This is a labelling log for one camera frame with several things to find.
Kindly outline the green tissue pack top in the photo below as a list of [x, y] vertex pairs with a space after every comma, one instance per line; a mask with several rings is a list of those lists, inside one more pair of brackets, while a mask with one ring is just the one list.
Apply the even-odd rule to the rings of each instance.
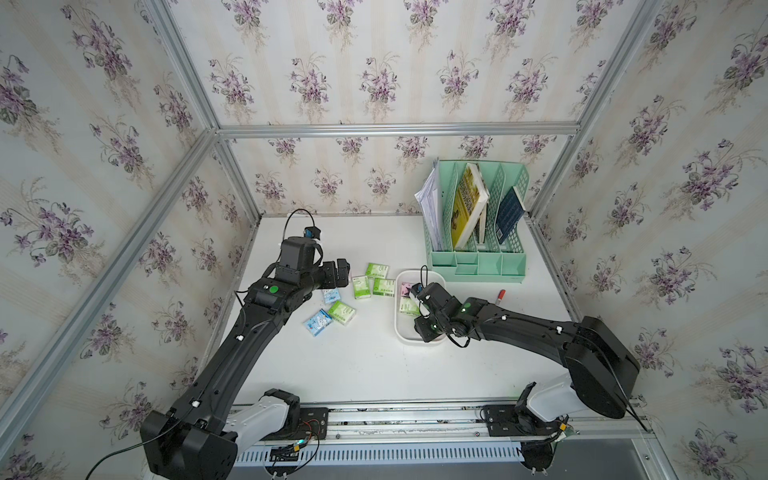
[[379, 263], [369, 263], [365, 272], [365, 275], [371, 279], [387, 279], [388, 274], [389, 266]]

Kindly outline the white plastic storage box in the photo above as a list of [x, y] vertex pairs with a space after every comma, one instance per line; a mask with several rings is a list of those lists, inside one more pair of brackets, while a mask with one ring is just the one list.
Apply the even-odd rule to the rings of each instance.
[[423, 270], [410, 269], [403, 270], [395, 278], [396, 281], [396, 294], [395, 294], [395, 307], [394, 307], [394, 331], [398, 338], [406, 345], [417, 347], [432, 347], [438, 344], [444, 343], [447, 338], [445, 335], [440, 335], [433, 341], [424, 342], [415, 330], [416, 317], [410, 317], [399, 313], [399, 302], [402, 298], [400, 296], [400, 284], [403, 282], [420, 283], [423, 278]]

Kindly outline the pink tissue pack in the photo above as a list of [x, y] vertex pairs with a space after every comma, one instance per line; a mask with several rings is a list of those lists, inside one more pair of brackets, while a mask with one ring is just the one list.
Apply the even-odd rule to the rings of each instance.
[[413, 288], [413, 284], [409, 282], [403, 282], [400, 284], [400, 296], [402, 298], [409, 298], [411, 296], [411, 290]]

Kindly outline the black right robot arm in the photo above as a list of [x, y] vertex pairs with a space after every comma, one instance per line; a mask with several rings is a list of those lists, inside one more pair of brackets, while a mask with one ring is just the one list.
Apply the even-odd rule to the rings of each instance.
[[640, 365], [602, 320], [555, 321], [476, 297], [460, 301], [436, 282], [413, 285], [409, 296], [421, 311], [414, 330], [426, 343], [440, 336], [463, 348], [473, 341], [498, 342], [566, 369], [555, 380], [526, 386], [517, 402], [524, 415], [544, 423], [582, 410], [610, 419], [636, 413], [630, 398]]

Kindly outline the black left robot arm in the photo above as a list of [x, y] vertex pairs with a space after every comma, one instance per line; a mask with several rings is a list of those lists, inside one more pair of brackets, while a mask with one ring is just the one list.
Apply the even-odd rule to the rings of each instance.
[[242, 448], [290, 424], [295, 405], [279, 391], [247, 411], [256, 422], [228, 426], [230, 409], [267, 345], [316, 290], [344, 287], [349, 264], [326, 261], [320, 230], [283, 239], [280, 253], [246, 291], [229, 334], [193, 384], [167, 412], [152, 411], [140, 436], [150, 471], [166, 479], [225, 479]]

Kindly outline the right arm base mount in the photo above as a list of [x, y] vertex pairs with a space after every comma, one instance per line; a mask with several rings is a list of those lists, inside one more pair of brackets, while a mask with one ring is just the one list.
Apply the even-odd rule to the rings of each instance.
[[567, 429], [562, 419], [543, 421], [526, 407], [514, 404], [485, 405], [480, 420], [491, 437], [557, 437]]

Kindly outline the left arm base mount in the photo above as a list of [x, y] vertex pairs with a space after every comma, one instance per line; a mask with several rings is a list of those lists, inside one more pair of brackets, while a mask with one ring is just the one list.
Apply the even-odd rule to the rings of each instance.
[[283, 426], [264, 435], [258, 442], [288, 440], [324, 440], [327, 436], [330, 410], [326, 407], [290, 408]]

